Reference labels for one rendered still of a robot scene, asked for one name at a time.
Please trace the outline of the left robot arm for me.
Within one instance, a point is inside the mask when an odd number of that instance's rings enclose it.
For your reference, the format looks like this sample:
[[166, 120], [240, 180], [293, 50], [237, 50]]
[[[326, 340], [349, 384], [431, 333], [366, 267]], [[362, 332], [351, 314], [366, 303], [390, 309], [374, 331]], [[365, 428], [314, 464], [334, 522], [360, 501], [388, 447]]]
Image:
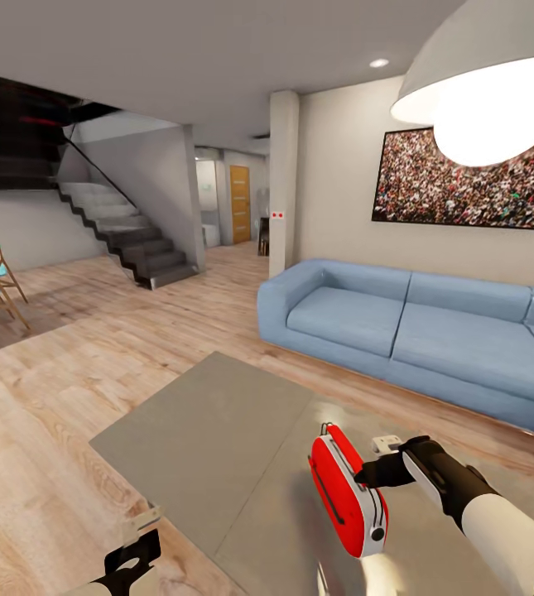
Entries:
[[123, 546], [106, 554], [105, 576], [54, 596], [157, 596], [158, 573], [151, 561], [161, 556], [158, 530], [138, 537], [138, 531], [159, 521], [163, 506], [154, 507], [122, 525]]

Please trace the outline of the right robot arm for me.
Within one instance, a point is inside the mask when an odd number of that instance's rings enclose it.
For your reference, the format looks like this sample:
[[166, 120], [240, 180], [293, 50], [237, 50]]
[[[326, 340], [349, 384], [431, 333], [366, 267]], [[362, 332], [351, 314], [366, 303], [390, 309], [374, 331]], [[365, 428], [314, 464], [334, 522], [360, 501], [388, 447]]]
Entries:
[[509, 596], [534, 596], [534, 520], [464, 467], [428, 435], [405, 444], [395, 435], [373, 438], [377, 461], [362, 464], [354, 482], [369, 488], [417, 481], [494, 572]]

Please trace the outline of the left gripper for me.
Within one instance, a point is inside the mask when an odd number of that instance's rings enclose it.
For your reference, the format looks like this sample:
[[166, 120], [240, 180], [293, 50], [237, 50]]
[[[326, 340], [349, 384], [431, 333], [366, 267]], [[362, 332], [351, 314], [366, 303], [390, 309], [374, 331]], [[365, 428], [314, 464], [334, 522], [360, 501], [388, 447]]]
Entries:
[[117, 570], [118, 564], [132, 552], [141, 551], [147, 557], [148, 563], [161, 556], [161, 546], [158, 530], [154, 529], [139, 537], [139, 541], [131, 544], [129, 547], [117, 548], [111, 553], [106, 554], [104, 566], [105, 576]]

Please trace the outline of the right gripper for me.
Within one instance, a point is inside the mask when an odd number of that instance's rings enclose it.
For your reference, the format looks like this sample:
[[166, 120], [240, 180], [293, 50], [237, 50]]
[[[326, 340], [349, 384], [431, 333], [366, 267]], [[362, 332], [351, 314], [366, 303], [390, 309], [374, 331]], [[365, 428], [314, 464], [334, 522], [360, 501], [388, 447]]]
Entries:
[[371, 489], [385, 486], [394, 488], [405, 485], [399, 477], [396, 477], [396, 474], [392, 470], [392, 455], [393, 452], [377, 461], [363, 463], [362, 470], [354, 476], [354, 482], [367, 483]]

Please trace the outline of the radio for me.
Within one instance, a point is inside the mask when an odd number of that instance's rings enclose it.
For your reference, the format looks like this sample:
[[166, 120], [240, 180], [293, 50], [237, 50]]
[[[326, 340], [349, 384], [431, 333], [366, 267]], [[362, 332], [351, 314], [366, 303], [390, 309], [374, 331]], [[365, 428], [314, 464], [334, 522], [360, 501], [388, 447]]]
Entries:
[[378, 488], [354, 482], [363, 460], [334, 423], [314, 441], [308, 457], [316, 487], [344, 548], [361, 559], [382, 551], [388, 508]]

